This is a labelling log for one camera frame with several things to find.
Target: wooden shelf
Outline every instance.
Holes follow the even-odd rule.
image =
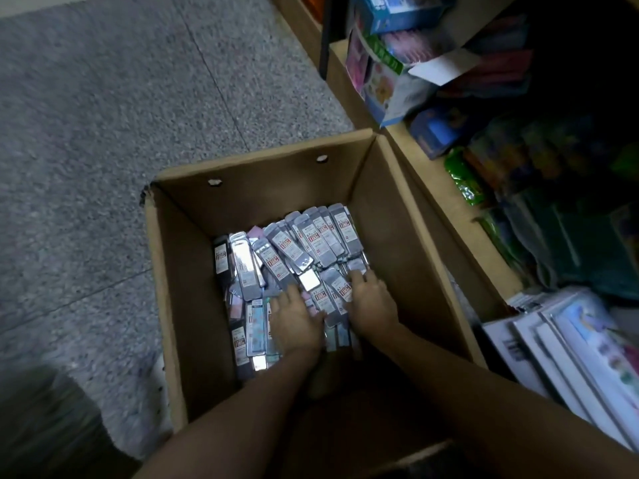
[[[277,0],[281,13],[302,47],[317,66],[321,25],[300,0]],[[504,301],[523,289],[490,238],[474,221],[469,206],[443,168],[443,160],[430,161],[402,122],[383,130],[375,123],[353,88],[344,62],[347,40],[330,46],[326,82],[357,129],[374,128],[388,137],[442,260],[482,321],[505,314]]]

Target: hand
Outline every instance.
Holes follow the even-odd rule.
[[[324,346],[324,316],[309,314],[297,286],[271,300],[271,334],[283,355],[294,351],[312,354],[315,361]]]
[[[353,301],[347,303],[350,321],[360,336],[380,348],[384,339],[399,327],[397,305],[386,283],[377,279],[372,269],[365,276],[360,271],[351,271],[349,276],[353,287]]]

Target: forearm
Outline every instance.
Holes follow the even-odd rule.
[[[432,400],[456,438],[507,477],[621,477],[634,454],[568,410],[418,338],[401,325],[379,345]]]
[[[306,351],[283,357],[173,437],[136,478],[261,477],[286,414],[316,360]]]

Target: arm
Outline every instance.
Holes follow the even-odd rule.
[[[323,346],[323,317],[309,316],[297,288],[271,302],[271,331],[282,359],[169,440],[135,479],[264,475],[286,414]]]
[[[473,457],[505,477],[639,476],[632,452],[568,410],[412,334],[384,282],[351,273],[353,327],[432,401]]]

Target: green packet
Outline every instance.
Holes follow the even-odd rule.
[[[463,158],[464,149],[455,147],[443,162],[452,180],[470,205],[480,205],[486,201],[486,194]]]

